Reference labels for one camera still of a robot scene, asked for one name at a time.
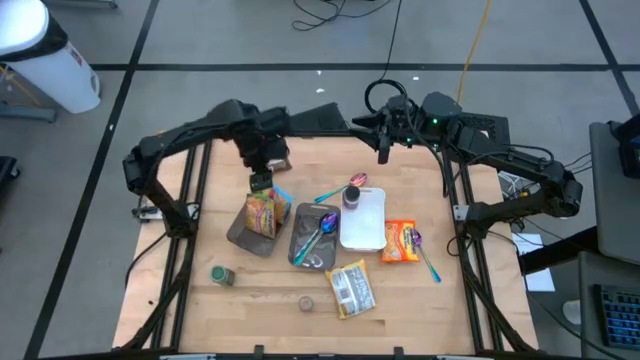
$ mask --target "computer monitor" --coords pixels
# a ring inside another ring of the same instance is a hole
[[[640,114],[617,127],[612,125],[612,133],[620,142],[618,152],[624,175],[640,179]]]

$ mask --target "white cylinder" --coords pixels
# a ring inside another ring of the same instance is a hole
[[[100,79],[70,41],[52,54],[8,64],[72,114],[100,104]]]

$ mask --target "yellow cable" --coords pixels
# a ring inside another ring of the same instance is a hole
[[[12,76],[9,75],[9,72],[7,71],[7,66],[0,66],[0,69],[2,69],[2,72],[7,77],[8,81],[11,81],[12,83],[14,83],[18,88],[20,88],[20,90],[22,90],[23,93],[29,96],[31,100],[36,104],[36,106],[40,106],[40,101],[38,101],[38,99],[36,99],[36,97],[33,96],[33,94],[29,90],[27,90],[27,88],[25,88],[18,80],[14,79]]]
[[[482,33],[482,28],[484,27],[484,23],[487,21],[487,17],[489,16],[490,6],[491,6],[491,0],[487,0],[487,5],[484,7],[484,14],[482,14],[482,20],[480,20],[480,25],[478,26],[478,32],[476,32],[476,37],[473,39],[473,45],[471,45],[471,51],[469,51],[467,62],[464,64],[462,75],[460,75],[460,84],[458,84],[458,97],[456,99],[458,104],[460,104],[460,100],[462,100],[462,93],[464,92],[464,76],[467,74],[469,63],[471,63],[471,58],[473,57],[473,52],[476,50],[476,45],[478,45],[478,39],[480,39],[480,33]]]

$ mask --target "wooden tabletop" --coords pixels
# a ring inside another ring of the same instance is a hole
[[[295,198],[293,209],[344,185],[353,174],[366,172],[367,186],[386,192],[387,219],[417,221],[423,248],[442,282],[434,283],[424,262],[384,264],[379,253],[347,252],[338,246],[336,266],[365,260],[376,300],[373,310],[339,320],[325,275],[293,267],[287,260],[293,221],[268,258],[226,239],[248,191],[250,171],[242,166],[233,143],[218,141],[210,160],[180,351],[251,353],[254,345],[261,344],[267,353],[390,354],[394,346],[402,346],[407,354],[472,354],[459,260],[445,250],[454,236],[451,208],[449,199],[442,197],[440,170],[433,156],[422,147],[395,146],[389,163],[378,165],[377,154],[355,138],[290,138],[287,143],[293,169],[275,174],[274,182]],[[165,159],[158,176],[176,197],[185,157],[182,153]],[[470,167],[470,173],[476,201],[502,201],[494,169],[477,165]],[[196,180],[193,176],[191,194]],[[340,197],[326,203],[339,206]],[[492,230],[511,236],[506,224]],[[161,222],[142,226],[136,253],[163,231]],[[484,246],[496,304],[523,339],[537,347],[513,245],[489,235]],[[165,241],[131,273],[114,346],[129,340],[157,303],[167,251]],[[211,281],[214,265],[236,272],[233,287]],[[311,313],[298,308],[298,299],[304,295],[315,303]],[[478,304],[481,321],[486,323]],[[167,324],[172,324],[173,315],[172,307]],[[170,329],[165,326],[166,344]],[[482,330],[485,347],[490,348],[488,326]]]

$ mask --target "white trash can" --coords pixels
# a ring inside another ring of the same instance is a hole
[[[100,103],[100,79],[40,0],[0,0],[0,62],[72,114]]]

